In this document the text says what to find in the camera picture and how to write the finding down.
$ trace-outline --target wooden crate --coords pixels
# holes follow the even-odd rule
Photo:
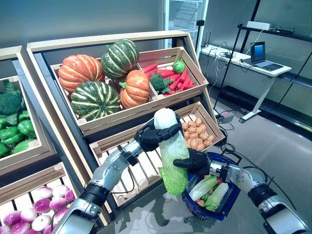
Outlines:
[[[30,148],[28,150],[0,158],[0,176],[55,154],[55,148],[48,135],[44,131],[36,111],[31,105],[29,105],[29,101],[25,96],[20,78],[18,76],[13,76],[0,79],[0,91],[4,90],[3,82],[5,80],[11,82],[13,86],[21,91],[37,136],[37,140],[29,143]]]
[[[3,223],[4,216],[10,211],[22,211],[27,208],[32,208],[34,203],[40,199],[37,192],[38,188],[43,186],[55,187],[61,184],[65,184],[72,189],[75,197],[79,196],[62,162],[0,188],[1,223]],[[100,219],[105,225],[108,224],[108,219],[105,217],[107,216],[106,213],[107,211],[103,209],[100,215]],[[54,212],[50,211],[44,215],[50,215],[50,217],[52,217],[53,214]]]
[[[224,135],[219,130],[213,119],[208,115],[200,102],[194,103],[182,109],[176,111],[181,117],[181,122],[188,121],[190,119],[195,120],[196,117],[201,117],[203,124],[207,127],[207,133],[213,134],[215,140],[213,144],[219,142],[224,138]],[[99,165],[103,164],[107,156],[117,149],[118,145],[125,145],[132,141],[137,130],[142,125],[136,126],[124,132],[107,137],[105,139],[96,141],[90,144],[91,151],[93,152]],[[125,170],[122,173],[121,181],[114,187],[112,192],[123,192],[132,189],[132,179],[135,182],[135,189],[123,195],[113,194],[118,206],[122,205],[127,199],[135,197],[144,189],[161,179],[158,167],[162,167],[160,150],[157,148],[152,152],[143,152],[138,156],[139,163],[135,166],[129,166],[129,171]]]
[[[156,91],[150,84],[149,100],[147,103],[130,109],[124,109],[117,113],[113,113],[108,116],[97,118],[91,121],[86,121],[86,119],[84,118],[78,119],[78,116],[74,113],[73,109],[71,108],[69,93],[66,90],[63,90],[63,88],[59,83],[58,73],[59,68],[60,66],[62,66],[62,64],[52,65],[51,70],[54,76],[56,77],[57,84],[61,89],[61,93],[64,96],[67,105],[69,106],[69,110],[71,111],[74,120],[76,121],[77,125],[81,129],[84,136],[87,136],[92,133],[101,131],[103,129],[107,129],[120,123],[124,123],[134,118],[146,115],[162,107],[170,106],[175,103],[184,101],[186,99],[195,97],[196,95],[199,95],[203,91],[203,89],[208,85],[208,82],[201,74],[201,72],[196,67],[195,63],[192,61],[192,59],[186,53],[183,47],[150,52],[141,52],[138,63],[138,69],[140,69],[140,65],[145,66],[146,64],[148,65],[155,61],[157,61],[159,64],[165,64],[167,62],[173,64],[175,60],[182,60],[186,64],[186,66],[189,69],[188,74],[190,78],[194,81],[194,83],[196,83],[196,87],[172,96],[164,97],[163,95],[157,95]],[[120,91],[120,86],[118,85],[119,81],[115,83],[114,80],[111,80],[108,77],[106,77],[105,82],[115,87],[118,92]]]

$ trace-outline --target desk leg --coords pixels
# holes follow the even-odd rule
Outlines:
[[[249,118],[257,115],[260,110],[259,107],[261,106],[264,98],[266,97],[266,95],[268,94],[269,90],[271,89],[276,77],[267,77],[267,79],[269,80],[269,83],[264,91],[264,93],[260,96],[259,100],[257,101],[257,103],[255,104],[253,111],[250,111],[248,114],[246,114],[245,116],[243,116],[242,118],[239,119],[239,122],[243,123],[246,120],[248,120]]]

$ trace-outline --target pumpkin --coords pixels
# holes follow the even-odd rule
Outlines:
[[[101,68],[108,78],[123,78],[137,64],[139,52],[131,40],[122,39],[106,48],[107,53],[102,56]]]
[[[139,70],[129,72],[124,83],[119,83],[121,104],[124,108],[139,106],[148,101],[149,79],[145,73]]]
[[[121,110],[118,92],[100,81],[87,81],[78,85],[71,94],[75,114],[87,121]]]
[[[104,80],[100,62],[88,55],[71,55],[63,60],[58,70],[58,80],[69,93],[72,93],[80,83],[89,80]]]

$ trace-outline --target green striped pumpkin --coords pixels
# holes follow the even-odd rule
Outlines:
[[[75,114],[87,121],[110,115],[121,110],[117,91],[100,81],[80,83],[71,94]]]
[[[121,39],[106,48],[107,52],[101,59],[101,68],[108,78],[123,78],[137,64],[139,52],[131,40]]]

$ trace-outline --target robotic hand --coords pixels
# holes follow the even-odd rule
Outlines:
[[[158,143],[168,140],[177,132],[182,131],[179,116],[178,124],[170,128],[157,130],[154,119],[144,124],[136,133],[134,141],[125,147],[118,146],[105,162],[98,167],[85,190],[70,206],[53,234],[88,234],[96,233],[94,225],[101,207],[104,205],[109,192],[121,179],[121,174],[129,165],[138,163],[137,156],[143,151],[153,151]],[[211,160],[209,154],[189,149],[190,158],[176,159],[174,165],[187,168],[196,175],[212,174],[225,182],[236,184],[245,191],[258,207],[265,219],[264,227],[269,234],[299,234],[310,229],[303,220],[278,196],[259,176],[234,164],[221,163]]]

